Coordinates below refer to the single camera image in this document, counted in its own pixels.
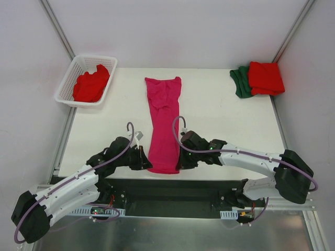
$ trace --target black base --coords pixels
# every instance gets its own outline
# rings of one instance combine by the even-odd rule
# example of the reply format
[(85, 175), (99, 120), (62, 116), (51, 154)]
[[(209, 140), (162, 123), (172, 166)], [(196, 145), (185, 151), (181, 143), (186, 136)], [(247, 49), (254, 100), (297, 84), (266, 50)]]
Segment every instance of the black base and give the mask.
[[(60, 180), (53, 177), (51, 182), (55, 184)], [(231, 210), (225, 196), (228, 197), (232, 189), (243, 186), (241, 181), (106, 180), (113, 186), (113, 206), (126, 209), (126, 215), (173, 218), (219, 219), (220, 211)], [(252, 207), (252, 201), (246, 206)], [(256, 206), (263, 207), (264, 201), (257, 200)]]
[[(296, 152), (285, 150), (284, 154), (281, 154), (280, 156), (283, 161), (296, 166), (304, 173), (313, 177), (314, 172)], [(293, 203), (304, 204), (306, 202), (311, 181), (304, 175), (291, 168), (287, 168), (283, 164), (280, 164), (274, 171), (276, 172), (274, 176), (276, 180), (276, 189), (278, 189), (280, 195)]]
[[(36, 203), (36, 199), (29, 191), (24, 192), (19, 197), (11, 217), (16, 226), (34, 203)], [(47, 217), (44, 207), (38, 204), (23, 221), (20, 232), (27, 243), (33, 243), (49, 231), (49, 222), (50, 219)]]

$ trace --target green cloth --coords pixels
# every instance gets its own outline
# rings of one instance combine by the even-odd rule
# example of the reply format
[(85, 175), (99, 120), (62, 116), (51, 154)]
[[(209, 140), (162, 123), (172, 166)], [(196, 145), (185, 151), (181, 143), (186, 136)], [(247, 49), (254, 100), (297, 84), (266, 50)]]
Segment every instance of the green cloth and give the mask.
[(253, 96), (248, 81), (248, 71), (249, 66), (240, 66), (238, 70), (230, 71), (230, 76), (236, 84), (235, 94), (240, 98), (250, 98)]

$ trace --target metal floor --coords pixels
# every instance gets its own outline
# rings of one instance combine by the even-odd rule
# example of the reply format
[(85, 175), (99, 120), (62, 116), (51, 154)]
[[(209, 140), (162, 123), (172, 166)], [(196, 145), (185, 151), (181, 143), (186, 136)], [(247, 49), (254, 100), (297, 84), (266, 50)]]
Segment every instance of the metal floor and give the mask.
[[(66, 216), (52, 229), (68, 225), (77, 216)], [(226, 251), (313, 250), (301, 211), (265, 212), (251, 227), (225, 227), (236, 221), (181, 218), (119, 218), (93, 223), (84, 219), (63, 231), (49, 233), (35, 251)]]

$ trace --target cable clip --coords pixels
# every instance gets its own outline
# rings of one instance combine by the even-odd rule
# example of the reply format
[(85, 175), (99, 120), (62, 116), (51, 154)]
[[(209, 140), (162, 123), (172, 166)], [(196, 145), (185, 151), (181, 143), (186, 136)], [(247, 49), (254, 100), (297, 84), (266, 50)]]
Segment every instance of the cable clip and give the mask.
[(92, 216), (89, 216), (88, 218), (89, 218), (89, 219), (93, 219), (93, 220), (92, 220), (93, 222), (95, 222), (95, 221), (96, 221), (96, 219), (95, 219), (95, 218), (93, 218)]
[(141, 131), (135, 132), (135, 142), (137, 145), (137, 149), (140, 149), (140, 140), (143, 137), (143, 133)]
[(185, 133), (185, 134), (187, 133), (187, 128), (186, 127), (182, 128), (182, 133)]

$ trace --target white table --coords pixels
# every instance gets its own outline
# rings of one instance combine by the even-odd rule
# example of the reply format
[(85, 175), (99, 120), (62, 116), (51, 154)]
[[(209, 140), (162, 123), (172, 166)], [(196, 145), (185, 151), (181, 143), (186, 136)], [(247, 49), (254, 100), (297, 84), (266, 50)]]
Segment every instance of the white table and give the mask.
[[(144, 78), (173, 79), (176, 76), (182, 79), (180, 115), (185, 117), (189, 130), (208, 141), (220, 139), (256, 151), (284, 152), (270, 97), (238, 98), (229, 70), (118, 68), (102, 109), (77, 109), (59, 176), (66, 177), (77, 171), (86, 160), (108, 147), (116, 137), (127, 137), (128, 121), (134, 123), (136, 131), (144, 134), (140, 143), (148, 156), (152, 123)], [(264, 176), (238, 167), (199, 163), (197, 168), (175, 175), (118, 167), (111, 177), (241, 180)]]

